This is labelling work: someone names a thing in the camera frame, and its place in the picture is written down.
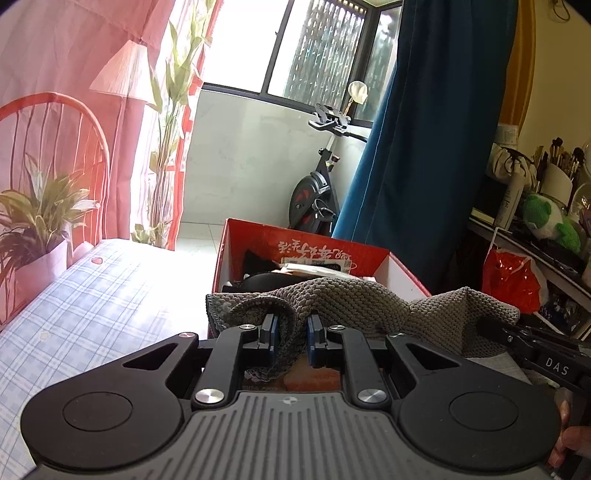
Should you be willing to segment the right human hand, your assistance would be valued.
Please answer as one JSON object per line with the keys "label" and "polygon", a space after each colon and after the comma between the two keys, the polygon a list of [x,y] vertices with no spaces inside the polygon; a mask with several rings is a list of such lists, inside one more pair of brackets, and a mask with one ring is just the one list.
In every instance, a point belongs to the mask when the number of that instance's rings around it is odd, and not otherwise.
{"label": "right human hand", "polygon": [[560,467],[565,460],[565,452],[572,450],[577,455],[589,459],[591,456],[591,429],[589,426],[570,426],[570,403],[563,400],[559,404],[561,426],[563,427],[559,439],[548,460],[552,468]]}

